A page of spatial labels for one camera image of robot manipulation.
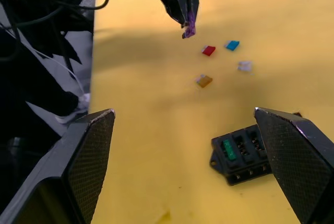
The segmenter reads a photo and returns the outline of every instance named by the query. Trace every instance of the blue fuse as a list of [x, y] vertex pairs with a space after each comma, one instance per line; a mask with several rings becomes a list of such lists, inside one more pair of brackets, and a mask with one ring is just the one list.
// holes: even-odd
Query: blue fuse
[[234, 51], [236, 49], [236, 47], [239, 45], [239, 41], [235, 41], [235, 40], [230, 40], [227, 42], [227, 44], [225, 45], [225, 47], [231, 51]]

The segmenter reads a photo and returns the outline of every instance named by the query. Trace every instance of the green fuse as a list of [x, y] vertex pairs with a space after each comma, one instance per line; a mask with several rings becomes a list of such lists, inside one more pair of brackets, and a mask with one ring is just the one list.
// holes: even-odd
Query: green fuse
[[236, 155], [235, 155], [235, 153], [234, 153], [234, 151], [232, 149], [232, 146], [231, 146], [229, 140], [226, 139], [226, 140], [223, 141], [223, 143], [224, 143], [225, 150], [228, 153], [229, 160], [235, 160], [236, 159]]

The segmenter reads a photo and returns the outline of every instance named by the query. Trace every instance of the purple fuse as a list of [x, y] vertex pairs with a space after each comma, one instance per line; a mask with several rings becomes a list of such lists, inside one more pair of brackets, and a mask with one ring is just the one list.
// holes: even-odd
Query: purple fuse
[[182, 34], [182, 39], [189, 38], [196, 33], [196, 28], [195, 28], [195, 15], [194, 13], [190, 12], [188, 15], [188, 23], [185, 29], [185, 32]]
[[251, 72], [252, 71], [252, 61], [240, 61], [238, 64], [238, 70]]

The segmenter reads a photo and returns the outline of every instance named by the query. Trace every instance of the black cable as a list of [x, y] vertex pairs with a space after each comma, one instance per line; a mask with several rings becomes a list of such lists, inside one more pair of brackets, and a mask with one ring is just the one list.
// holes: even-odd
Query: black cable
[[73, 5], [73, 4], [68, 4], [66, 2], [62, 2], [62, 1], [57, 1], [57, 3], [60, 4], [60, 5], [66, 6], [66, 7], [72, 7], [72, 8], [76, 8], [76, 9], [99, 10], [99, 9], [105, 8], [107, 6], [107, 4], [109, 3], [109, 0], [105, 0], [102, 5], [96, 6], [96, 7]]
[[66, 8], [71, 10], [76, 16], [78, 16], [81, 20], [83, 20], [89, 26], [89, 32], [93, 33], [93, 29], [94, 29], [93, 21], [87, 19], [84, 15], [82, 15], [79, 11], [75, 10], [72, 7], [66, 7]]
[[[15, 35], [15, 38], [16, 38], [16, 47], [15, 47], [14, 53], [11, 54], [10, 56], [6, 56], [6, 57], [1, 57], [0, 56], [0, 63], [13, 61], [20, 54], [21, 46], [22, 46], [19, 30], [17, 29], [17, 27], [14, 23], [14, 18], [13, 18], [13, 13], [12, 13], [13, 11], [11, 10], [10, 6], [8, 5], [7, 0], [4, 1], [3, 8], [5, 10], [5, 13], [7, 15], [7, 18], [9, 20], [10, 24], [12, 25], [13, 32], [14, 32], [14, 35]], [[1, 26], [2, 29], [5, 28], [2, 23], [0, 23], [0, 26]]]
[[[56, 10], [54, 10], [52, 13], [49, 13], [48, 15], [39, 18], [39, 19], [34, 19], [31, 21], [27, 21], [27, 22], [22, 22], [22, 23], [17, 23], [15, 24], [16, 28], [21, 28], [21, 27], [27, 27], [27, 26], [31, 26], [31, 25], [35, 25], [41, 22], [44, 22], [48, 19], [51, 19], [52, 17], [56, 16], [58, 13], [60, 13], [64, 8], [63, 7], [59, 7]], [[2, 27], [2, 30], [10, 30], [10, 29], [14, 29], [14, 24], [12, 24], [11, 27]]]
[[55, 24], [53, 18], [50, 19], [50, 23], [51, 23], [51, 27], [52, 27], [52, 30], [53, 30], [53, 32], [54, 32], [54, 35], [55, 35], [55, 37], [56, 37], [56, 40], [57, 40], [57, 42], [58, 42], [58, 44], [59, 44], [59, 48], [61, 49], [61, 52], [62, 52], [64, 61], [65, 61], [65, 63], [66, 63], [66, 66], [67, 66], [67, 68], [68, 68], [72, 73], [74, 73], [72, 64], [71, 64], [71, 62], [70, 62], [70, 60], [69, 60], [69, 57], [67, 56], [66, 49], [64, 48], [64, 45], [63, 45], [62, 40], [61, 40], [61, 35], [62, 35], [62, 34], [57, 30], [57, 27], [56, 27], [56, 24]]

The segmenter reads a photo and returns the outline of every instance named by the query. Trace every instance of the white cable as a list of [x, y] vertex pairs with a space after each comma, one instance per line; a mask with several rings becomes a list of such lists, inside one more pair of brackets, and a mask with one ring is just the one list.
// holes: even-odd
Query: white cable
[[[12, 37], [15, 39], [15, 36], [14, 36], [11, 32], [9, 32], [8, 30], [6, 30], [6, 32], [7, 32], [10, 36], [12, 36]], [[82, 92], [82, 95], [85, 95], [84, 87], [82, 86], [82, 84], [81, 84], [81, 82], [79, 81], [78, 77], [77, 77], [71, 70], [69, 70], [69, 69], [68, 69], [66, 66], [64, 66], [62, 63], [56, 61], [54, 58], [51, 58], [51, 57], [45, 55], [44, 53], [42, 53], [42, 52], [36, 50], [35, 48], [33, 48], [33, 47], [31, 47], [31, 46], [25, 44], [24, 42], [21, 42], [21, 43], [22, 43], [25, 47], [27, 47], [28, 49], [34, 51], [36, 54], [39, 53], [39, 54], [43, 55], [44, 57], [46, 57], [46, 58], [48, 58], [48, 59], [54, 61], [55, 63], [57, 63], [58, 65], [62, 66], [63, 68], [65, 68], [70, 74], [73, 75], [73, 77], [74, 77], [75, 80], [77, 81], [78, 86], [79, 86], [79, 88], [80, 88], [80, 90], [81, 90], [81, 92]]]

